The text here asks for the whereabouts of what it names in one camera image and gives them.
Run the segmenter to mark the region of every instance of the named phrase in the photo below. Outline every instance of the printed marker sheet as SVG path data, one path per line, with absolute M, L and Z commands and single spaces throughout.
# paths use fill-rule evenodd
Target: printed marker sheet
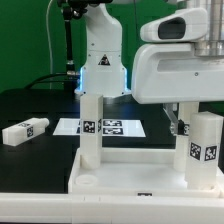
M 61 118 L 53 135 L 80 135 L 80 119 Z M 139 120 L 104 119 L 102 122 L 103 136 L 145 137 Z

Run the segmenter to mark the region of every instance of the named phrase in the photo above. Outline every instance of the table surface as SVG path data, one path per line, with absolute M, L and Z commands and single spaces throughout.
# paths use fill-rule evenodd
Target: table surface
M 79 101 L 62 90 L 8 90 L 0 94 L 0 192 L 67 193 L 79 136 L 53 136 L 60 118 L 79 118 Z M 200 111 L 214 109 L 208 103 Z M 2 144 L 1 130 L 32 117 L 48 118 L 46 132 L 17 147 Z M 104 119 L 141 120 L 146 137 L 103 137 L 104 147 L 175 147 L 161 104 L 104 105 Z M 221 152 L 220 161 L 224 161 Z

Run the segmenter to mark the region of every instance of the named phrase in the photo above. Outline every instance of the white base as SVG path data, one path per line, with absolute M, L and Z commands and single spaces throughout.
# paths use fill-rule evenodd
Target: white base
M 188 190 L 184 174 L 172 169 L 174 152 L 104 148 L 101 168 L 85 171 L 78 150 L 69 194 L 0 194 L 0 222 L 223 224 L 221 171 L 214 189 Z

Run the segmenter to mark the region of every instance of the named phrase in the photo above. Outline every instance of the white block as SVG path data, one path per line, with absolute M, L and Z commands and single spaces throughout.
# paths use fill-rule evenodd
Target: white block
M 185 180 L 189 189 L 211 189 L 216 173 L 223 117 L 203 112 L 191 116 Z
M 103 96 L 81 97 L 81 165 L 85 169 L 99 168 L 102 151 Z
M 17 146 L 45 132 L 49 125 L 46 118 L 31 118 L 2 130 L 3 144 Z

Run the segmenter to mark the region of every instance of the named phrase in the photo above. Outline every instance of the black and white tag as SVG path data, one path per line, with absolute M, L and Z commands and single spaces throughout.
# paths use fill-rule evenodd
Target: black and white tag
M 205 162 L 216 160 L 217 158 L 217 145 L 205 148 Z
M 27 138 L 32 137 L 33 134 L 33 127 L 27 128 Z
M 100 132 L 101 129 L 102 129 L 102 119 L 100 119 L 100 120 L 98 121 L 98 132 Z
M 124 135 L 123 128 L 103 128 L 104 135 Z
M 96 133 L 96 124 L 95 121 L 83 121 L 83 133 L 90 133 L 95 134 Z
M 193 157 L 196 160 L 201 160 L 201 146 L 191 142 L 190 145 L 190 157 Z
M 121 120 L 104 120 L 103 126 L 106 127 L 121 127 L 122 121 Z
M 30 126 L 30 124 L 21 123 L 21 124 L 18 124 L 18 126 L 26 128 L 26 127 Z

